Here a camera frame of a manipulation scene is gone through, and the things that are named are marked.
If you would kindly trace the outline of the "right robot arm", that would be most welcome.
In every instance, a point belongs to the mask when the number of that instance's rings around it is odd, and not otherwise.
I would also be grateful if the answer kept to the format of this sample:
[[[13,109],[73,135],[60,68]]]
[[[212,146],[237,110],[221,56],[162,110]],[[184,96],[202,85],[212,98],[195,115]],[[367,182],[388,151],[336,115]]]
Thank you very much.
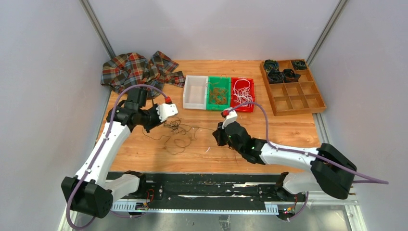
[[[324,192],[341,200],[348,198],[354,180],[352,171],[357,167],[331,144],[323,143],[318,148],[277,145],[251,137],[237,122],[226,126],[220,122],[213,136],[218,146],[228,146],[249,163],[303,170],[280,174],[272,193],[281,201],[303,192]]]

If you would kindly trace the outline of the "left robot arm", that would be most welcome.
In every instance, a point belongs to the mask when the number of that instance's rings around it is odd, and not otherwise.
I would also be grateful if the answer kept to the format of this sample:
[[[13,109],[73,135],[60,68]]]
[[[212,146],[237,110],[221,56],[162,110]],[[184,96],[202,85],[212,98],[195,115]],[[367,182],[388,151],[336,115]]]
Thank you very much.
[[[104,218],[113,203],[124,196],[143,198],[147,194],[144,174],[127,171],[106,182],[110,167],[136,126],[149,132],[177,114],[171,98],[156,87],[138,84],[120,93],[89,157],[73,177],[65,177],[61,183],[67,203],[66,218],[70,219],[71,211]]]

